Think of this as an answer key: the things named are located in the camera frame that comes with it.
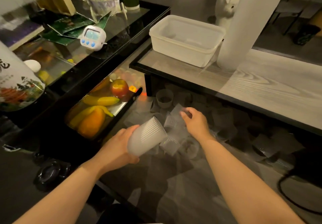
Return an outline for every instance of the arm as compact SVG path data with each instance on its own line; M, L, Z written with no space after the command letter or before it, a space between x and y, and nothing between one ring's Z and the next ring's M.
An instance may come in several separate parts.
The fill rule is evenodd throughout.
M239 224L303 224L278 194L209 133L206 117L194 108L181 116L199 141L219 189Z
M138 157L127 152L127 141L138 127L121 129L92 159L82 164L14 224L75 223L96 181L104 173L139 162Z

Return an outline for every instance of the fruit drawer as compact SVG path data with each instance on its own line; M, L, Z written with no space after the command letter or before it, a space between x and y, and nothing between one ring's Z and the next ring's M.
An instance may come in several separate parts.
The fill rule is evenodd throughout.
M116 69L70 109L65 117L70 128L95 140L116 124L145 90L144 75L124 66L128 65Z

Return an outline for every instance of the forearm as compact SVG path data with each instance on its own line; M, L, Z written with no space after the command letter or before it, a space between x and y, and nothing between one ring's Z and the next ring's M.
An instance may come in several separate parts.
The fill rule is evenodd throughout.
M201 145L220 191L239 224L303 223L278 194L214 139Z
M98 165L87 161L14 224L75 223L99 177Z

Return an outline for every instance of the white pillar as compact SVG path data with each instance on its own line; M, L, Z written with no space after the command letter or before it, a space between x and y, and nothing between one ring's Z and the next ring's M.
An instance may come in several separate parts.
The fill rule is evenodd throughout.
M217 64L236 70L244 61L280 0L240 0L220 49Z

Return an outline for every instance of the person's left hand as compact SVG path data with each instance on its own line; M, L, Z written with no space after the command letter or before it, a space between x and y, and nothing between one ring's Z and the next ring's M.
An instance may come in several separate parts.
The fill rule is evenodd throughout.
M90 160L100 168L100 174L121 168L127 164L136 164L139 157L127 151L127 141L139 125L121 129L115 136L108 140L100 151Z

